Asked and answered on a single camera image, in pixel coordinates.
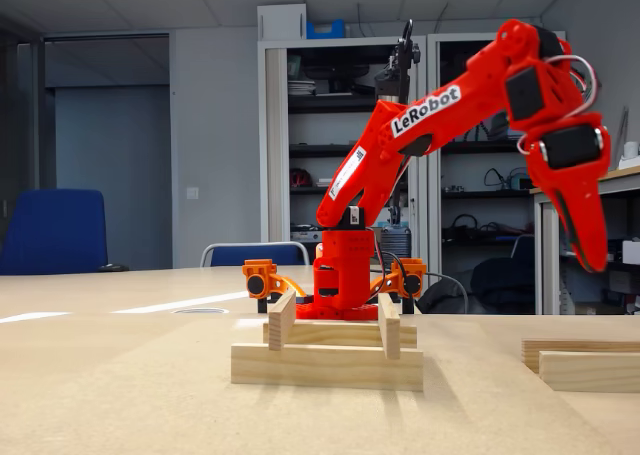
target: wooden table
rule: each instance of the wooden table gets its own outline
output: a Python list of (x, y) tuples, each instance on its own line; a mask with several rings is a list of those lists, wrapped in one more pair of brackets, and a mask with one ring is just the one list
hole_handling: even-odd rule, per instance
[(553, 392), (520, 340), (637, 340), (640, 317), (403, 316), (425, 352), (418, 393), (231, 385), (230, 344), (258, 341), (264, 317), (246, 298), (111, 313), (243, 286), (236, 268), (0, 278), (0, 319), (70, 312), (0, 323), (0, 453), (638, 453), (639, 396)]

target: cabinet door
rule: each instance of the cabinet door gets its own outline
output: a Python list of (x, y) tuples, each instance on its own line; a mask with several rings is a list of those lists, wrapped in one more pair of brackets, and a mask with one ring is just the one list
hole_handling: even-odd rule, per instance
[(289, 240), (289, 119), (287, 101), (287, 50), (265, 51), (265, 90), (261, 94), (266, 130), (267, 240)]
[(32, 188), (31, 52), (0, 34), (0, 245), (20, 192)]

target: black office chair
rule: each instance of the black office chair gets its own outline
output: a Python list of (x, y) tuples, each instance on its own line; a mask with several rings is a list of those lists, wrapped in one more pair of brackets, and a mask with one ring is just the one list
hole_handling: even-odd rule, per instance
[[(462, 293), (451, 280), (431, 285), (416, 302), (422, 313), (464, 313)], [(535, 313), (535, 239), (519, 236), (511, 257), (490, 258), (471, 275), (468, 313)]]
[(535, 270), (535, 239), (521, 235), (511, 257), (490, 258), (473, 269), (471, 291), (496, 313), (534, 314)]

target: box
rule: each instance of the box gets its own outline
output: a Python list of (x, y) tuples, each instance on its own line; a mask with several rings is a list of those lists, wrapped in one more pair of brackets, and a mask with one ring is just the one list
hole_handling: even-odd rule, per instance
[(291, 232), (291, 241), (300, 243), (312, 243), (322, 241), (321, 230), (309, 230), (308, 232)]
[(640, 274), (609, 270), (609, 288), (614, 292), (640, 293)]
[(307, 4), (258, 7), (258, 40), (307, 38)]
[(640, 242), (622, 242), (622, 263), (640, 265)]

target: lerobot logo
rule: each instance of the lerobot logo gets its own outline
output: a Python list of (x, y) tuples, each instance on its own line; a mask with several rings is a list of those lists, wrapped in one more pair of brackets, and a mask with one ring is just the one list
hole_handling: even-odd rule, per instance
[(439, 112), (443, 108), (447, 108), (456, 103), (462, 97), (460, 87), (457, 85), (450, 86), (447, 91), (440, 95), (432, 95), (427, 97), (424, 102), (415, 107), (411, 107), (400, 118), (391, 121), (391, 130), (395, 138), (402, 135), (404, 131), (413, 127), (416, 123), (420, 123), (425, 118)]

